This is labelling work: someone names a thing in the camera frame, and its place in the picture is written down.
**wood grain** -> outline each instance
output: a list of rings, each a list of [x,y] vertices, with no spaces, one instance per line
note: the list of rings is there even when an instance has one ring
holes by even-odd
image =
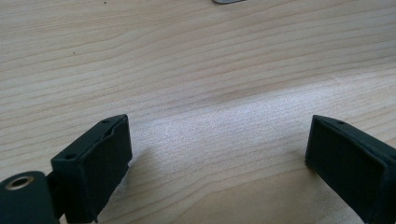
[[[314,114],[396,147],[394,0],[0,2],[0,179],[126,113],[100,223],[361,223],[304,151]]]

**small hole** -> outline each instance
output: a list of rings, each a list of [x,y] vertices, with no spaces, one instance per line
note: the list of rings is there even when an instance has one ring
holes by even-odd
[[[65,158],[66,158],[67,160],[72,160],[72,159],[74,159],[75,157],[76,157],[76,154],[68,154],[68,155],[65,156]]]
[[[6,189],[9,190],[21,189],[28,186],[30,183],[32,183],[33,180],[34,178],[32,176],[22,176],[9,182],[6,185]]]

